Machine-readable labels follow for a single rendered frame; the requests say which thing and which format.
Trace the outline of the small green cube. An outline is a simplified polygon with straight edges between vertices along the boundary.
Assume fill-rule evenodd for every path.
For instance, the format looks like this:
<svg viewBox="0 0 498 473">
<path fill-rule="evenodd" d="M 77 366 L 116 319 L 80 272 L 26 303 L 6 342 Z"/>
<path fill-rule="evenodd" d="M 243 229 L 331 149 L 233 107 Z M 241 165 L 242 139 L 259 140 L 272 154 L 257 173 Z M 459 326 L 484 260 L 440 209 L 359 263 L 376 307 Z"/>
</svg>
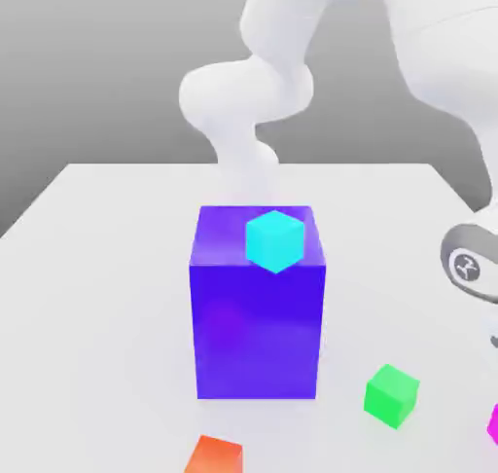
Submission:
<svg viewBox="0 0 498 473">
<path fill-rule="evenodd" d="M 398 429 L 415 407 L 420 381 L 385 364 L 368 380 L 364 411 Z"/>
</svg>

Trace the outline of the small cyan cube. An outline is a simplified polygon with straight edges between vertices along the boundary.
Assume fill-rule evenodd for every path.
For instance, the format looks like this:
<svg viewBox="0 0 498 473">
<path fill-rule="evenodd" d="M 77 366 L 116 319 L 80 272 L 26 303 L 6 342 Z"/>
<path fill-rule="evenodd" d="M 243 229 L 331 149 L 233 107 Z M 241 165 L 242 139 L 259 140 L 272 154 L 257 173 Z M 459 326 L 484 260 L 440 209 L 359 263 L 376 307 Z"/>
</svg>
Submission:
<svg viewBox="0 0 498 473">
<path fill-rule="evenodd" d="M 304 255 L 304 223 L 277 210 L 250 220 L 245 226 L 246 258 L 272 273 L 280 273 Z"/>
</svg>

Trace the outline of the small magenta cube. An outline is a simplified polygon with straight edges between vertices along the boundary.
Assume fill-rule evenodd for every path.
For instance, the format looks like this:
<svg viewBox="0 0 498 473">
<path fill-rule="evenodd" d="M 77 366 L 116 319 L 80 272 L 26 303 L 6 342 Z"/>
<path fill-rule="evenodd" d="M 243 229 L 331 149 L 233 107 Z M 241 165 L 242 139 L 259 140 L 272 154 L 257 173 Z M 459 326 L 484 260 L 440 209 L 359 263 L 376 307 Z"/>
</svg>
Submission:
<svg viewBox="0 0 498 473">
<path fill-rule="evenodd" d="M 498 403 L 493 407 L 486 431 L 493 443 L 498 446 Z"/>
</svg>

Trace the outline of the large blue box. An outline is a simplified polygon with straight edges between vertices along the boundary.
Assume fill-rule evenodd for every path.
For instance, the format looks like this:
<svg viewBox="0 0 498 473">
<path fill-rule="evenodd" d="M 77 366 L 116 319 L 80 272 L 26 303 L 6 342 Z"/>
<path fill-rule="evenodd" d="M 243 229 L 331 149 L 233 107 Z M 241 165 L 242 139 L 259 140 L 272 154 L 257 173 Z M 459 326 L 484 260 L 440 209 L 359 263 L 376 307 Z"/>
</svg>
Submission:
<svg viewBox="0 0 498 473">
<path fill-rule="evenodd" d="M 278 242 L 302 247 L 275 273 L 246 256 L 249 223 L 295 223 Z M 200 208 L 189 264 L 200 399 L 312 399 L 316 395 L 326 261 L 308 206 Z"/>
</svg>

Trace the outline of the small orange cube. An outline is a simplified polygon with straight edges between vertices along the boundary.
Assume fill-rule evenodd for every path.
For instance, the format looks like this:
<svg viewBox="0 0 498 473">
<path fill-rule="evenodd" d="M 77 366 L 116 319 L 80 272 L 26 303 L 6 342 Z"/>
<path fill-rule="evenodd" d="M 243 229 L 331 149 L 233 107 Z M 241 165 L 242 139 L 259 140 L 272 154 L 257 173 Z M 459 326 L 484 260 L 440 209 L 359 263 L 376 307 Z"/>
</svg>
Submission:
<svg viewBox="0 0 498 473">
<path fill-rule="evenodd" d="M 243 473 L 242 446 L 201 435 L 184 473 Z"/>
</svg>

